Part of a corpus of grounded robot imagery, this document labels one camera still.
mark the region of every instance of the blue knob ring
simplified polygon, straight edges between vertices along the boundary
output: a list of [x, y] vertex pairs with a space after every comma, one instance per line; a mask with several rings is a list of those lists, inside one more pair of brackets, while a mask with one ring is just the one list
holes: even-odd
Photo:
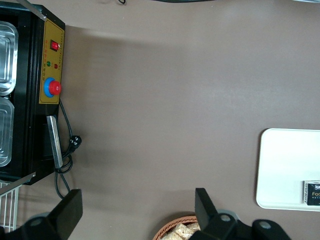
[[53, 82], [55, 79], [53, 77], [48, 77], [45, 81], [44, 81], [44, 86], [43, 86], [43, 90], [44, 90], [44, 94], [48, 97], [48, 98], [52, 98], [54, 95], [50, 93], [49, 91], [49, 85], [51, 82]]

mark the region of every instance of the black cable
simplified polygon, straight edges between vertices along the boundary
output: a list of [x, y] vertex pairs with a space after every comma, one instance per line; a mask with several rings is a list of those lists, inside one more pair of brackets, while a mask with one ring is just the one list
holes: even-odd
[[152, 1], [179, 4], [179, 3], [207, 2], [207, 1], [213, 1], [213, 0], [152, 0]]
[[66, 113], [66, 110], [64, 108], [64, 105], [62, 103], [62, 101], [60, 100], [59, 102], [59, 105], [60, 105], [60, 108], [61, 108], [61, 111], [63, 113], [63, 116], [64, 116], [64, 119], [65, 119], [65, 122], [67, 124], [67, 127], [68, 127], [68, 131], [69, 131], [69, 145], [68, 145], [68, 148], [66, 150], [66, 152], [64, 152], [62, 154], [62, 160], [65, 160], [65, 159], [68, 159], [68, 162], [66, 164], [64, 164], [62, 167], [60, 168], [55, 168], [54, 169], [54, 172], [55, 172], [55, 176], [54, 176], [54, 187], [55, 187], [55, 191], [56, 193], [58, 194], [58, 196], [63, 199], [64, 196], [61, 194], [60, 190], [59, 190], [59, 187], [58, 187], [58, 175], [60, 175], [66, 189], [68, 192], [70, 192], [70, 187], [68, 185], [68, 182], [67, 180], [65, 179], [65, 176], [64, 174], [68, 173], [72, 167], [73, 167], [73, 159], [72, 159], [72, 156], [71, 156], [71, 153], [74, 152], [74, 150], [72, 149], [73, 146], [72, 146], [72, 139], [73, 139], [73, 135], [72, 135], [72, 129], [71, 129], [71, 125], [70, 125], [70, 122], [69, 122], [69, 119], [68, 119], [68, 116], [67, 116], [67, 113]]

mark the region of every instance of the wicker basket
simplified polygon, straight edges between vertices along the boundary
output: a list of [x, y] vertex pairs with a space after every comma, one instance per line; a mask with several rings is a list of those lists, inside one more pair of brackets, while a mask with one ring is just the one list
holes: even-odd
[[164, 225], [158, 232], [157, 234], [154, 236], [153, 240], [160, 240], [162, 239], [166, 233], [169, 233], [170, 231], [172, 231], [178, 224], [194, 224], [197, 223], [197, 217], [196, 216], [183, 216], [180, 217], [178, 219], [175, 219], [169, 223], [167, 223], [166, 225]]

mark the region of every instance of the yellow control panel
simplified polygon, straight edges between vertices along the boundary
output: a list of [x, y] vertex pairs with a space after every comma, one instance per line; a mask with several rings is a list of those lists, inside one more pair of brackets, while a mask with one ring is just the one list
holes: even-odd
[[59, 104], [65, 31], [49, 19], [44, 24], [39, 104]]

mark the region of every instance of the metal handle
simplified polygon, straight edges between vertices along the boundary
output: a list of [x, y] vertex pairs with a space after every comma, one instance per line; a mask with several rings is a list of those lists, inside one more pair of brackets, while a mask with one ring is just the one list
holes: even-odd
[[47, 116], [46, 122], [48, 123], [48, 128], [49, 128], [54, 165], [56, 169], [59, 169], [63, 166], [63, 160], [62, 160], [62, 154], [61, 154], [61, 148], [60, 148], [57, 121], [54, 116]]
[[16, 0], [18, 3], [20, 3], [22, 6], [27, 8], [30, 12], [37, 15], [41, 20], [47, 21], [47, 17], [42, 14], [41, 11], [39, 11], [33, 4], [31, 4], [27, 0]]
[[36, 172], [31, 173], [31, 174], [29, 174], [29, 175], [27, 175], [27, 176], [25, 176], [25, 177], [23, 177], [23, 178], [21, 178], [21, 179], [19, 179], [17, 181], [14, 181], [14, 182], [10, 183], [7, 186], [4, 186], [4, 187], [0, 188], [0, 198], [3, 195], [7, 194], [8, 192], [12, 191], [13, 189], [19, 187], [20, 185], [29, 182], [35, 176], [36, 176]]

